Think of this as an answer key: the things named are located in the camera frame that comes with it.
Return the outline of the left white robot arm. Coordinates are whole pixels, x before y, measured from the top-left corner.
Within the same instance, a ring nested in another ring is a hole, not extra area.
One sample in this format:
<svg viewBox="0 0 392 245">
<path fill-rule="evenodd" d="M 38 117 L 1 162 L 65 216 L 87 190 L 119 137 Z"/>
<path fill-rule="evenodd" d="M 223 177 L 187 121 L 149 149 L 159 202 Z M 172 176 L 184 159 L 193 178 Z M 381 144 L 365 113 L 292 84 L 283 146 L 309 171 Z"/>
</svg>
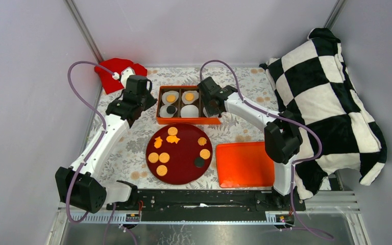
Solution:
<svg viewBox="0 0 392 245">
<path fill-rule="evenodd" d="M 102 127 L 70 167 L 60 167 L 55 173 L 58 193 L 66 208 L 77 207 L 90 213 L 105 204 L 119 203 L 131 210 L 138 203 L 137 187 L 126 181 L 101 184 L 102 169 L 118 141 L 139 119 L 143 111 L 153 107 L 157 99 L 151 94 L 152 81 L 130 75 L 125 89 L 106 109 Z"/>
</svg>

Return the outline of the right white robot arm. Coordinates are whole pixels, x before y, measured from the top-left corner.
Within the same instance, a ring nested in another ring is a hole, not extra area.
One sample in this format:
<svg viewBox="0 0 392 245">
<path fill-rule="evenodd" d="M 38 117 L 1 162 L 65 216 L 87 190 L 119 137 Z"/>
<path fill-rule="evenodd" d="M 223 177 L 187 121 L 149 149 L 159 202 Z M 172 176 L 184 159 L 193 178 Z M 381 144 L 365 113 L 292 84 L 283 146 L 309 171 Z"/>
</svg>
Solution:
<svg viewBox="0 0 392 245">
<path fill-rule="evenodd" d="M 208 116 L 218 116 L 229 112 L 239 116 L 261 130 L 264 134 L 266 154 L 274 161 L 275 180 L 272 197 L 275 208 L 285 210 L 292 204 L 291 182 L 292 162 L 296 160 L 302 143 L 298 126 L 291 124 L 290 115 L 281 114 L 240 97 L 232 86 L 221 88 L 212 77 L 198 84 L 203 106 Z"/>
</svg>

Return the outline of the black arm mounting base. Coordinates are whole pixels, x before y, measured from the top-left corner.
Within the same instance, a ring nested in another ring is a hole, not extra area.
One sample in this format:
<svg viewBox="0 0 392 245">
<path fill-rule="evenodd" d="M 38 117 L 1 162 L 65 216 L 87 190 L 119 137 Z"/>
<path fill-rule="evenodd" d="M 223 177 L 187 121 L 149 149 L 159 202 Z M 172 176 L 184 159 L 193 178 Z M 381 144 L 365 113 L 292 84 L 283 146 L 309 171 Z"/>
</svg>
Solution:
<svg viewBox="0 0 392 245">
<path fill-rule="evenodd" d="M 289 214 L 288 195 L 258 190 L 140 189 L 119 211 L 135 211 L 143 222 L 259 222 L 266 212 Z"/>
</svg>

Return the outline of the orange tin lid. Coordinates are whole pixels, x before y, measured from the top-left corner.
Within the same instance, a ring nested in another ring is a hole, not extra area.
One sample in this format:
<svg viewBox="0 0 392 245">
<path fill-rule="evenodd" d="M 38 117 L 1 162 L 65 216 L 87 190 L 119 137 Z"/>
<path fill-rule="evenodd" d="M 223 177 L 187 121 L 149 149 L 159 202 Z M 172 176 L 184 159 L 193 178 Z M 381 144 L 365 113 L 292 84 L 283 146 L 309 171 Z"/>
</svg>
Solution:
<svg viewBox="0 0 392 245">
<path fill-rule="evenodd" d="M 216 146 L 216 168 L 221 188 L 272 187 L 274 162 L 264 142 L 225 143 Z"/>
</svg>

